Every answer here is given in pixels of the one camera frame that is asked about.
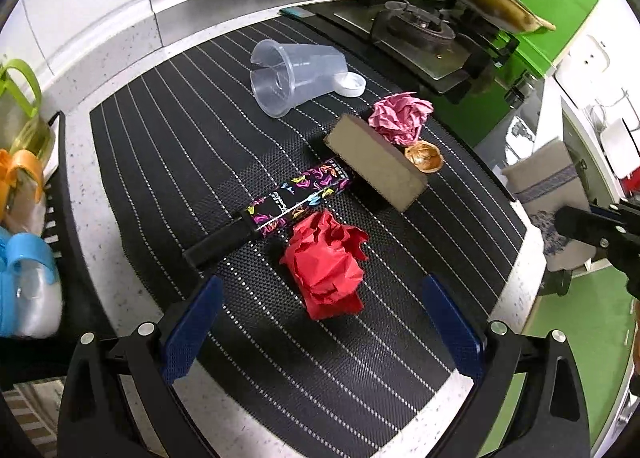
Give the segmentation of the walnut shell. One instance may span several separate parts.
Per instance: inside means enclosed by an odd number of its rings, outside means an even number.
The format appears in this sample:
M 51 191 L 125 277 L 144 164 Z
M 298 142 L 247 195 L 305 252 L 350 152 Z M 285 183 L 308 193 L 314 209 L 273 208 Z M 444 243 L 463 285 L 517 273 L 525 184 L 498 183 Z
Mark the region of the walnut shell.
M 411 146 L 405 147 L 405 157 L 424 174 L 437 173 L 444 165 L 439 147 L 425 140 L 416 140 Z

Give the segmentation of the red paper ball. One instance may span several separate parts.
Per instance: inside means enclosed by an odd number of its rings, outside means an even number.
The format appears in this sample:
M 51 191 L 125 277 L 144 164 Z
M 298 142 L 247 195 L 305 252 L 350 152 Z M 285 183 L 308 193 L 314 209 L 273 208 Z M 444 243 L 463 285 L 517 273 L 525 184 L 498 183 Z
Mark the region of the red paper ball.
M 311 319 L 357 315 L 363 310 L 358 287 L 360 264 L 367 259 L 362 245 L 369 235 L 340 223 L 328 210 L 298 223 L 281 263 L 288 267 Z

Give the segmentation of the white bottle cap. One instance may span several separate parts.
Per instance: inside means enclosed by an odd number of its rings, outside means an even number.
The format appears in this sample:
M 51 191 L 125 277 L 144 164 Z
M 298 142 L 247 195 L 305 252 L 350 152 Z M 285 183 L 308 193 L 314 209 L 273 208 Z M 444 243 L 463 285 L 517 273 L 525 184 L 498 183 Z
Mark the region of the white bottle cap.
M 337 73 L 333 77 L 333 92 L 346 98 L 358 98 L 367 88 L 366 79 L 355 72 Z

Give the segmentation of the grey blue dish towel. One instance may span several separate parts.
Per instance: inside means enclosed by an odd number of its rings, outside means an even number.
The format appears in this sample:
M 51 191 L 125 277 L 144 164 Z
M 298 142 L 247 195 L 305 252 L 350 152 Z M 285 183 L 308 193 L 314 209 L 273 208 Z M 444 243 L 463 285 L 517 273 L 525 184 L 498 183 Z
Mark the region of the grey blue dish towel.
M 541 232 L 548 270 L 573 270 L 596 254 L 591 245 L 562 236 L 554 225 L 555 213 L 564 205 L 584 211 L 589 205 L 562 140 L 550 140 L 528 158 L 503 169 L 502 175 Z

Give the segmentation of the blue lidded jar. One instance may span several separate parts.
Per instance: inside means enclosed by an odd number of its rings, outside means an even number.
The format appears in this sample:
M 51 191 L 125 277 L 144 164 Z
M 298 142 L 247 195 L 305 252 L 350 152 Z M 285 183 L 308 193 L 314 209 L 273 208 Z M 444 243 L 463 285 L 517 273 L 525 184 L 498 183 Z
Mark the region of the blue lidded jar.
M 51 337 L 62 311 L 62 287 L 50 247 L 32 233 L 12 235 L 1 228 L 1 337 Z

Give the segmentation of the tan sponge block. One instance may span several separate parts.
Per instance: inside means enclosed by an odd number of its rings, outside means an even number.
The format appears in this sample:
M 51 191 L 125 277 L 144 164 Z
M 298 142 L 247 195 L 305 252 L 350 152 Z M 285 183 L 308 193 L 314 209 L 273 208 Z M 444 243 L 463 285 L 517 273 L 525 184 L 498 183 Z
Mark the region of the tan sponge block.
M 427 187 L 426 175 L 357 115 L 343 114 L 324 142 L 400 213 L 408 210 Z

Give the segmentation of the pink crumpled paper ball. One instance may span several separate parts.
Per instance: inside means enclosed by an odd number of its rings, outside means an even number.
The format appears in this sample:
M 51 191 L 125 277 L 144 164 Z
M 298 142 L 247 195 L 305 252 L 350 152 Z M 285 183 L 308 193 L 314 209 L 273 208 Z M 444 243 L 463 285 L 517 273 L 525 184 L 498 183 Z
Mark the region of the pink crumpled paper ball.
M 420 132 L 434 106 L 416 98 L 412 92 L 401 92 L 378 100 L 368 123 L 391 144 L 409 147 L 420 138 Z

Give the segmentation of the gas stove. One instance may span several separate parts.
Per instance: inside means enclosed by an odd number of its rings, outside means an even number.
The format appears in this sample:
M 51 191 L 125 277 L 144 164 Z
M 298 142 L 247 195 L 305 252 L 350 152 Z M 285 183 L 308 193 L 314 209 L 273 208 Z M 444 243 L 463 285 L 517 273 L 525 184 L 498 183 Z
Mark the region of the gas stove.
M 489 86 L 520 45 L 458 0 L 329 0 L 306 9 L 403 64 L 452 103 Z

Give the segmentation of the orange lidded jar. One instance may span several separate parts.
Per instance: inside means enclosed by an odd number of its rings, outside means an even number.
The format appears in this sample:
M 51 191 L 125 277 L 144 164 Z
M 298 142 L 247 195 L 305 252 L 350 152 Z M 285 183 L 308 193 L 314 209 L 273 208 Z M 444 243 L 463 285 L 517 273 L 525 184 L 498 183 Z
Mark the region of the orange lidded jar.
M 43 169 L 28 150 L 1 150 L 1 225 L 10 233 L 41 236 L 46 215 Z

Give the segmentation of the black striped table mat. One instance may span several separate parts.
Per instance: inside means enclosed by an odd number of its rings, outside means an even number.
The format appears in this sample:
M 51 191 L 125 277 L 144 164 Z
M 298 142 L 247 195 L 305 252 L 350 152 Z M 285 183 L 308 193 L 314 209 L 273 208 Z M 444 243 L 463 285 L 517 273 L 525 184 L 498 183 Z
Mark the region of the black striped table mat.
M 356 98 L 328 94 L 268 117 L 250 86 L 263 40 L 322 45 L 278 17 L 195 46 L 90 113 L 102 183 L 126 256 L 160 307 L 201 279 L 186 250 L 239 235 L 213 267 L 224 304 L 202 347 L 212 378 L 307 457 L 370 457 L 435 396 L 454 361 L 421 299 L 435 275 L 483 326 L 526 229 L 471 151 L 434 118 L 444 164 L 396 210 L 345 166 L 326 135 L 367 118 L 397 85 L 354 54 Z

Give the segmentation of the floral sheathed knife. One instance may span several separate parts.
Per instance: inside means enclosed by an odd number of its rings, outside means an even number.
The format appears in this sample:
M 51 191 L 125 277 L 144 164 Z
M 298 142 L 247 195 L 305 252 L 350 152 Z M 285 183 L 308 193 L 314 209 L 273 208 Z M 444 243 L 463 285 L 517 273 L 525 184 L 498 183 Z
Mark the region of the floral sheathed knife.
M 300 221 L 349 183 L 348 170 L 337 159 L 326 160 L 247 204 L 227 224 L 184 251 L 183 257 L 195 270 L 208 270 L 247 242 Z

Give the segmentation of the green lidded jar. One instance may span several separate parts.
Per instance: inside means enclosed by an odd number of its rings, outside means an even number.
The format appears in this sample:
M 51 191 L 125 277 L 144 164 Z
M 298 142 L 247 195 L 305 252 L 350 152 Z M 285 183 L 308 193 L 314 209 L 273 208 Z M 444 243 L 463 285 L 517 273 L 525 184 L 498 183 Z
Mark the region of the green lidded jar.
M 13 80 L 17 72 L 32 91 L 29 100 Z M 54 147 L 55 135 L 40 115 L 42 94 L 35 73 L 21 59 L 10 59 L 1 65 L 1 148 L 14 155 L 28 150 L 46 164 Z

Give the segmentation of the clear plastic measuring cup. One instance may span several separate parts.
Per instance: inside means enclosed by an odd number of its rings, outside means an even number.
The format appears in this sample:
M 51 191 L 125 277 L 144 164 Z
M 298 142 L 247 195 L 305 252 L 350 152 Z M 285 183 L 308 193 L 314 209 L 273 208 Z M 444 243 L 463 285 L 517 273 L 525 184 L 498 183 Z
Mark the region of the clear plastic measuring cup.
M 261 40 L 250 54 L 250 86 L 262 111 L 282 118 L 288 111 L 333 90 L 334 76 L 345 74 L 344 54 L 314 44 Z

